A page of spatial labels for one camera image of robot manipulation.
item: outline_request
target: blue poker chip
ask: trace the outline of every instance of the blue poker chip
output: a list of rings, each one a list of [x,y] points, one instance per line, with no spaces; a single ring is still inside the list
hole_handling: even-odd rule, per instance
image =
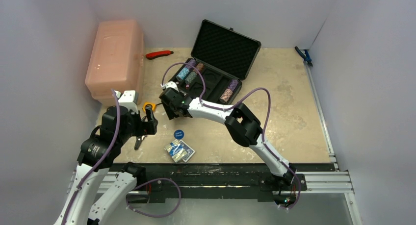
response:
[[[182,131],[182,130],[180,130],[180,129],[178,129],[178,130],[176,130],[174,133],[173,133],[173,136],[176,138],[176,139],[182,139],[184,136],[185,136],[185,133]]]

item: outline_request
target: red utility knife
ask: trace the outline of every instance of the red utility knife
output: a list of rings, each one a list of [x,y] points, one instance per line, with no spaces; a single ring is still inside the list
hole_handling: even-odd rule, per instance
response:
[[[146,58],[149,60],[158,58],[158,57],[163,57],[163,56],[168,56],[173,54],[173,51],[169,51],[169,50],[165,50],[165,51],[159,51],[159,52],[151,52],[146,54]]]

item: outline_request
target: beige tabletop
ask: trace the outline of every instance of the beige tabletop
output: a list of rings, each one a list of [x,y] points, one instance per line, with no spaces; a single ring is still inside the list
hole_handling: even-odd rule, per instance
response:
[[[144,93],[139,109],[146,101],[160,102],[163,73],[171,64],[186,61],[191,52],[191,48],[149,48],[146,53],[160,50],[175,53],[145,61]],[[179,68],[179,65],[172,68],[165,81]],[[257,87],[270,91],[272,103],[266,136],[283,157],[293,163],[330,161],[307,71],[294,49],[261,49],[242,83],[233,104]],[[267,113],[266,93],[257,91],[244,103],[263,125]],[[97,124],[100,124],[105,108],[101,108]],[[183,140],[195,150],[188,163],[262,162],[251,149],[236,144],[225,126],[219,123],[197,118],[169,120],[161,105],[155,111],[155,118],[159,121],[157,134],[145,138],[139,150],[134,150],[135,138],[130,138],[114,162],[173,163],[164,146],[175,139],[173,133],[177,129],[184,131]]]

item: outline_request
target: pink plastic storage box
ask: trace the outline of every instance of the pink plastic storage box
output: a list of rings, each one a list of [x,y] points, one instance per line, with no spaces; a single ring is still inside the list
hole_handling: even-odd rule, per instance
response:
[[[143,31],[134,20],[100,23],[85,84],[105,106],[115,105],[111,89],[136,90],[143,96]]]

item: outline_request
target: black carrying case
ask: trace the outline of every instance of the black carrying case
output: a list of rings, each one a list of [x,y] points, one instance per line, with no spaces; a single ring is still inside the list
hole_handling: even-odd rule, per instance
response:
[[[260,41],[253,40],[241,35],[232,28],[227,29],[208,20],[203,20],[198,32],[194,47],[191,52],[192,58],[202,63],[205,69],[202,71],[206,91],[203,100],[223,104],[220,97],[228,87],[229,83],[236,79],[238,85],[233,94],[225,104],[231,103],[241,89],[242,80],[247,78],[251,66],[261,47]],[[199,97],[203,85],[199,75],[186,88],[185,79],[178,81],[176,76],[184,68],[183,65],[170,81],[176,82],[181,92]]]

